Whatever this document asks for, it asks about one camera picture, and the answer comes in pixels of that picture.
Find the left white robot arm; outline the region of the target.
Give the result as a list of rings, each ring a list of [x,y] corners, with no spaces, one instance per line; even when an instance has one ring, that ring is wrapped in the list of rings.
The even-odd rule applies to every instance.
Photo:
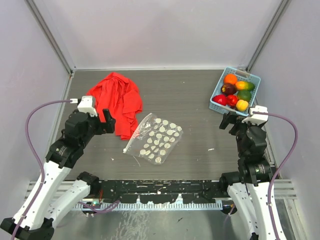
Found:
[[[65,177],[84,154],[95,135],[115,131],[115,119],[104,109],[104,122],[98,116],[75,110],[65,122],[62,136],[54,142],[41,165],[41,174],[27,200],[13,216],[5,218],[0,227],[14,240],[50,240],[68,212],[83,198],[95,198],[101,193],[97,176],[82,172],[71,187],[53,201]]]

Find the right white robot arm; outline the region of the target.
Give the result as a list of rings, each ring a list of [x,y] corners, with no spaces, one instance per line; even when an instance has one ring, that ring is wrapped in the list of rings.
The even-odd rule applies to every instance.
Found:
[[[274,173],[265,158],[267,148],[264,122],[253,116],[245,118],[229,112],[223,115],[220,129],[229,124],[229,133],[235,136],[238,152],[238,170],[223,173],[219,179],[219,191],[231,197],[249,240],[284,240],[275,194]]]

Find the red pepper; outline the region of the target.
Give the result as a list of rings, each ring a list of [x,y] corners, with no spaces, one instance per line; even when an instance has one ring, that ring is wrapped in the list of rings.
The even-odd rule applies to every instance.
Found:
[[[227,97],[224,94],[219,94],[216,95],[212,98],[212,101],[215,103],[218,103],[222,106],[226,106],[227,105]]]

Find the clear polka dot zip bag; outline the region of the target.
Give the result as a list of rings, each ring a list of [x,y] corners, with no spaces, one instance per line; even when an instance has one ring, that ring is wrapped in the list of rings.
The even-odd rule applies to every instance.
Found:
[[[181,140],[182,135],[181,126],[149,113],[134,131],[123,153],[143,158],[154,165],[161,165]]]

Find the red tomato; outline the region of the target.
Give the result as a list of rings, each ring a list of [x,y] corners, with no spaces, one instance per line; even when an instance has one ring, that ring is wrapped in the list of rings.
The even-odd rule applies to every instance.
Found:
[[[226,97],[226,100],[227,100],[227,105],[231,107],[235,107],[239,99],[236,95],[228,95]]]

